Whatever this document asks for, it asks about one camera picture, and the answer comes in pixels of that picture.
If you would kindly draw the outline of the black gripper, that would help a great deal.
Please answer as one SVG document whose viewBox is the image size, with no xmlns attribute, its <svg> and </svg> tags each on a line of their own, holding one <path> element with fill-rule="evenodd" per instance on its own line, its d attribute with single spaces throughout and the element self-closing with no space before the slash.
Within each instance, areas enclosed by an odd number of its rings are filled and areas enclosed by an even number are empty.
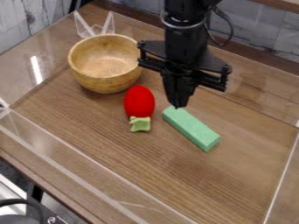
<svg viewBox="0 0 299 224">
<path fill-rule="evenodd" d="M 167 28 L 165 40 L 142 40 L 137 47 L 138 64 L 163 76 L 167 100 L 177 109 L 187 106 L 198 86 L 226 91 L 233 67 L 209 48 L 206 26 Z"/>
</svg>

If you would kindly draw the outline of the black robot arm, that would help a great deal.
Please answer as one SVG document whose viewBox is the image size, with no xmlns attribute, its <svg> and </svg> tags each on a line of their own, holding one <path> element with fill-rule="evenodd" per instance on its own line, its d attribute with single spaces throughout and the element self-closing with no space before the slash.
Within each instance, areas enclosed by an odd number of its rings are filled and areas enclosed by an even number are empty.
<svg viewBox="0 0 299 224">
<path fill-rule="evenodd" d="M 187 106 L 197 87 L 218 91 L 227 88 L 233 66 L 209 48 L 209 15 L 215 13 L 229 19 L 218 8 L 221 1 L 165 0 L 165 40 L 142 40 L 137 44 L 138 64 L 162 75 L 167 100 L 175 108 Z"/>
</svg>

